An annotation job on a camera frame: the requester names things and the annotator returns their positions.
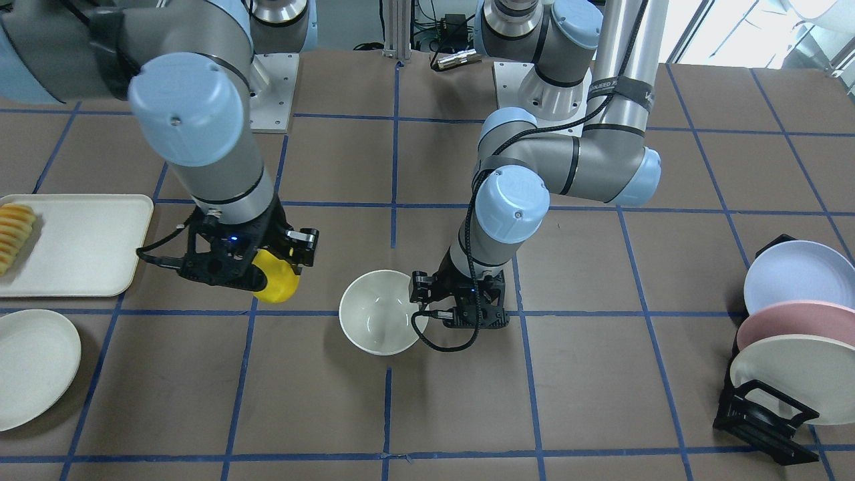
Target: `plate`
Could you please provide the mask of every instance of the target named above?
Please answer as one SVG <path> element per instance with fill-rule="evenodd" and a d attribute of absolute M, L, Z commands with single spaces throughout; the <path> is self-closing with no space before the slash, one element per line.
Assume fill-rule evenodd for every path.
<path fill-rule="evenodd" d="M 736 333 L 736 345 L 741 350 L 784 334 L 828 337 L 855 346 L 855 310 L 820 300 L 779 302 L 748 316 Z"/>
<path fill-rule="evenodd" d="M 788 300 L 824 300 L 855 308 L 855 268 L 831 247 L 791 240 L 757 257 L 748 270 L 744 294 L 749 314 Z"/>
<path fill-rule="evenodd" d="M 855 422 L 855 347 L 820 336 L 767 337 L 737 354 L 730 366 L 735 387 L 752 379 L 817 410 L 819 418 L 810 425 Z M 798 413 L 758 389 L 747 399 L 785 419 Z"/>
<path fill-rule="evenodd" d="M 80 366 L 80 335 L 42 309 L 0 318 L 0 431 L 23 425 L 59 400 Z"/>

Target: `metal pole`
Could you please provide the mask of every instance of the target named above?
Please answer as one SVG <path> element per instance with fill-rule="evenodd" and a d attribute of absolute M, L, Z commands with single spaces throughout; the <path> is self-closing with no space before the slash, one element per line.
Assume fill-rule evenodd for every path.
<path fill-rule="evenodd" d="M 386 43 L 383 55 L 402 62 L 410 61 L 410 23 L 412 9 L 410 0 L 387 0 L 384 8 L 386 17 Z"/>

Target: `light blue joint cover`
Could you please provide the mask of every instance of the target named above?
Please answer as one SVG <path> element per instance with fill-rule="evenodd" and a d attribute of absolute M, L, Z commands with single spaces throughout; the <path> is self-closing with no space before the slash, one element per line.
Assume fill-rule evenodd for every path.
<path fill-rule="evenodd" d="M 306 27 L 306 40 L 300 51 L 314 50 L 318 46 L 318 9 L 315 6 L 315 0 L 309 0 L 306 8 L 309 9 L 309 26 Z"/>
<path fill-rule="evenodd" d="M 633 175 L 627 186 L 609 204 L 646 204 L 656 192 L 661 175 L 662 158 L 659 156 L 659 152 L 645 147 L 644 159 L 641 160 L 639 169 L 635 171 L 635 175 Z"/>
<path fill-rule="evenodd" d="M 44 89 L 9 42 L 0 26 L 0 97 L 22 104 L 61 104 Z"/>
<path fill-rule="evenodd" d="M 213 3 L 220 7 L 222 11 L 231 15 L 235 21 L 244 29 L 246 38 L 250 40 L 250 47 L 255 50 L 255 44 L 252 43 L 252 35 L 250 34 L 250 13 L 246 11 L 246 6 L 241 0 L 205 0 L 208 3 Z"/>
<path fill-rule="evenodd" d="M 478 6 L 475 7 L 475 27 L 472 29 L 472 37 L 475 45 L 475 51 L 483 56 L 489 56 L 484 46 L 484 32 L 481 30 L 481 19 L 484 18 L 484 0 L 478 0 Z"/>
<path fill-rule="evenodd" d="M 481 126 L 481 137 L 478 139 L 478 142 L 480 143 L 484 140 L 484 136 L 489 134 L 494 128 L 511 122 L 528 122 L 533 127 L 537 127 L 537 118 L 528 110 L 521 109 L 520 107 L 504 107 L 495 110 L 487 116 L 484 125 Z"/>
<path fill-rule="evenodd" d="M 517 244 L 537 232 L 549 211 L 549 191 L 539 175 L 521 165 L 494 170 L 475 198 L 475 216 L 487 235 Z"/>
<path fill-rule="evenodd" d="M 603 14 L 587 0 L 555 0 L 552 20 L 558 30 L 575 44 L 595 50 L 599 31 L 603 27 Z"/>
<path fill-rule="evenodd" d="M 195 53 L 170 53 L 143 65 L 127 99 L 151 147 L 178 165 L 220 160 L 244 129 L 238 89 L 220 66 Z"/>

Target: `strap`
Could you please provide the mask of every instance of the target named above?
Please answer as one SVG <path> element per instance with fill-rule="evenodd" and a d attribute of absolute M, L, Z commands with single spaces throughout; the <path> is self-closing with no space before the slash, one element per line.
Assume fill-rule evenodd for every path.
<path fill-rule="evenodd" d="M 591 84 L 591 88 L 588 89 L 587 99 L 591 100 L 592 98 L 601 97 L 613 92 L 641 105 L 648 112 L 653 109 L 653 102 L 656 97 L 653 92 L 653 86 L 647 82 L 631 79 L 624 75 L 602 79 Z"/>

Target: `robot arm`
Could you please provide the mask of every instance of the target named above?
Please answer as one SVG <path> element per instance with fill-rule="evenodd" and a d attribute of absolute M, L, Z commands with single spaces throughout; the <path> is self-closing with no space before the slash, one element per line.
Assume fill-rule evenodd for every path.
<path fill-rule="evenodd" d="M 300 266 L 314 262 L 318 233 L 286 222 L 252 137 L 245 6 L 181 0 L 81 11 L 82 4 L 19 0 L 0 16 L 0 95 L 28 103 L 128 99 L 145 138 L 197 205 L 183 258 L 156 258 L 148 249 L 139 256 L 193 281 L 256 291 L 263 300 L 290 297 Z M 284 26 L 300 37 L 295 44 L 306 45 L 312 33 L 306 10 L 303 1 L 299 18 Z M 210 252 L 197 252 L 198 237 Z M 285 286 L 269 282 L 274 270 Z"/>
<path fill-rule="evenodd" d="M 540 22 L 534 20 L 541 9 L 537 1 L 485 0 L 482 5 L 481 46 L 487 45 L 487 53 L 495 55 L 494 49 L 501 48 L 508 52 L 505 56 L 530 62 L 532 57 L 525 56 L 531 52 L 535 60 L 540 55 L 538 67 L 550 65 L 548 70 L 533 69 L 546 84 L 555 83 L 554 73 L 571 71 L 581 82 L 593 52 L 572 41 L 574 35 L 568 35 L 567 29 L 561 30 L 563 39 L 556 41 L 567 46 L 565 40 L 569 39 L 576 47 L 554 49 L 549 45 L 553 37 L 544 31 L 549 21 L 556 29 L 571 23 L 564 13 L 556 12 L 596 16 L 589 3 L 557 0 L 551 9 L 545 9 Z M 666 9 L 667 0 L 610 0 L 606 4 L 587 99 L 589 113 L 580 138 L 549 132 L 558 128 L 537 129 L 535 116 L 521 108 L 500 109 L 486 119 L 467 221 L 436 274 L 414 272 L 411 283 L 412 302 L 426 305 L 453 295 L 457 307 L 420 315 L 442 318 L 446 327 L 475 328 L 473 336 L 480 328 L 504 327 L 502 268 L 540 226 L 549 210 L 550 193 L 622 205 L 641 205 L 652 197 L 661 169 L 659 155 L 644 147 L 644 131 L 652 107 Z M 498 29 L 489 20 L 491 16 L 504 21 L 505 29 Z M 598 27 L 585 28 L 599 33 Z M 559 61 L 544 56 L 547 51 L 570 67 L 552 69 Z M 570 58 L 573 55 L 584 56 L 584 62 Z"/>

